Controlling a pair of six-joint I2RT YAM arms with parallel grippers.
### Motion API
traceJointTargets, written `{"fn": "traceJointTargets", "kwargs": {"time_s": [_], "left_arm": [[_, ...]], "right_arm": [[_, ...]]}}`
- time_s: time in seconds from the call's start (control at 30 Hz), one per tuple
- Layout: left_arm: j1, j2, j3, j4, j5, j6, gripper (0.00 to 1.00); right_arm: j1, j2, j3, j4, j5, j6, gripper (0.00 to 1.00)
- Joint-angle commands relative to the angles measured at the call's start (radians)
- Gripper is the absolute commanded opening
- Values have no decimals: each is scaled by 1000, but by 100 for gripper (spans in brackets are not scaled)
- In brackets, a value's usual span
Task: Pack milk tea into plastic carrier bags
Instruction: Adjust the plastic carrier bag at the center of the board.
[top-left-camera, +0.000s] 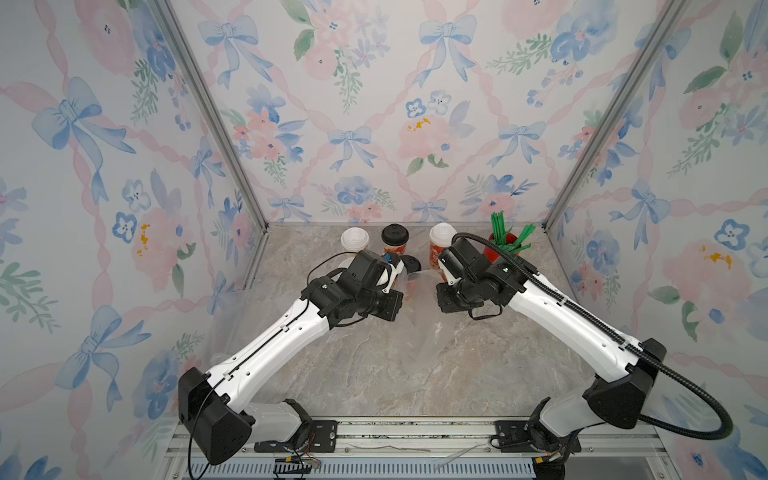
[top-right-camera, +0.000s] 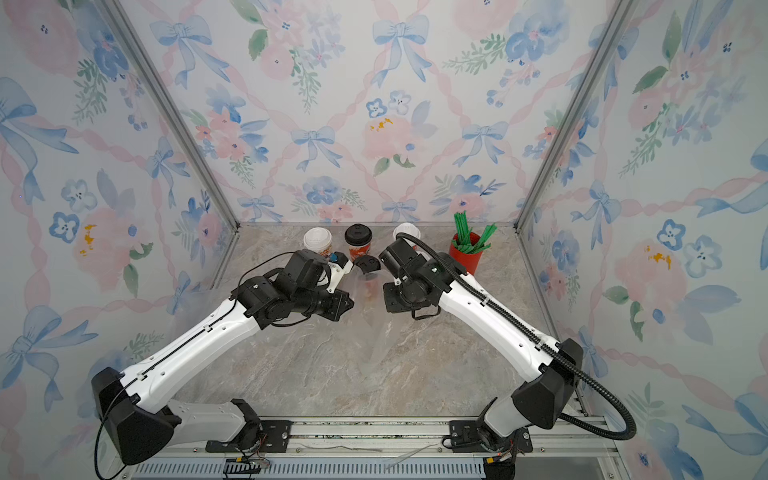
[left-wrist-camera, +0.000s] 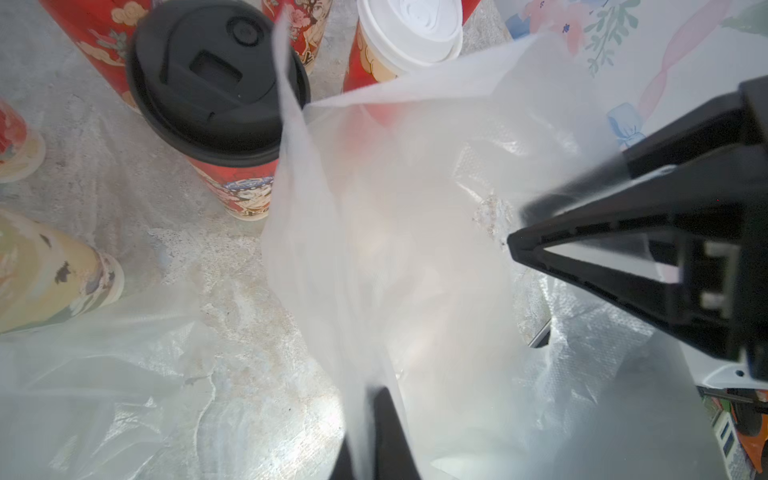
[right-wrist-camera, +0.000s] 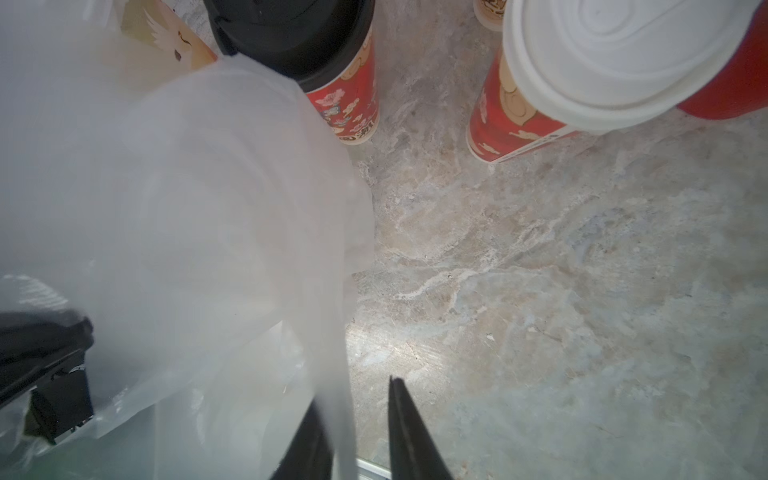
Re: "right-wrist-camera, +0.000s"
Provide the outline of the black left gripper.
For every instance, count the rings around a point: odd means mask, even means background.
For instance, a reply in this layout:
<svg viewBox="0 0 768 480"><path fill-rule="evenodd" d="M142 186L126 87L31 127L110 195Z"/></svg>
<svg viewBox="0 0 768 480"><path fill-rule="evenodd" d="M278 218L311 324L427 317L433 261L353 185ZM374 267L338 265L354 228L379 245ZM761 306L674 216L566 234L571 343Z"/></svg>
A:
<svg viewBox="0 0 768 480"><path fill-rule="evenodd" d="M93 330L75 310L1 313L1 407L29 396L26 435L55 444L92 419L85 356Z"/></svg>

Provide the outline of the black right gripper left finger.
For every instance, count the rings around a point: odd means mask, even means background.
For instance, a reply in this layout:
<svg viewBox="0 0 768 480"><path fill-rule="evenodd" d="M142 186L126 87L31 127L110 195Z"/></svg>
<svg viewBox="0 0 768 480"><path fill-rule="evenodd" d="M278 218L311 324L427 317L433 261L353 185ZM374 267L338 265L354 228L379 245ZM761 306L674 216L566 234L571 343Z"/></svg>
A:
<svg viewBox="0 0 768 480"><path fill-rule="evenodd" d="M330 480L333 449L313 400L271 480Z"/></svg>

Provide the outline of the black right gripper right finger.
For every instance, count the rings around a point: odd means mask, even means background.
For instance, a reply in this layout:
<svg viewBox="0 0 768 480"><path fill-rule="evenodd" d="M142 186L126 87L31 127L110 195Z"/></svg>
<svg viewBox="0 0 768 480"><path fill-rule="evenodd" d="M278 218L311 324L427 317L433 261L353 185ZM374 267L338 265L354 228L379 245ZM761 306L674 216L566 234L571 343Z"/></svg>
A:
<svg viewBox="0 0 768 480"><path fill-rule="evenodd" d="M388 432L392 479L453 479L402 378L389 378Z"/></svg>

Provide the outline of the clear plastic carrier bag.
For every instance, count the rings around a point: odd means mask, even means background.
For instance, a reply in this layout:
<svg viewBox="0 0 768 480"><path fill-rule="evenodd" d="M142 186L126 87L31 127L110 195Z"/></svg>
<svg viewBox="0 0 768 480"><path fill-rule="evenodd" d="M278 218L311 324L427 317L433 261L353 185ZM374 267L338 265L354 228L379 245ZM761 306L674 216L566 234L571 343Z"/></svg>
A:
<svg viewBox="0 0 768 480"><path fill-rule="evenodd" d="M92 417L1 411L5 479L266 479L311 403L354 479L345 342L371 192L300 87L1 5L1 326L83 321Z"/></svg>

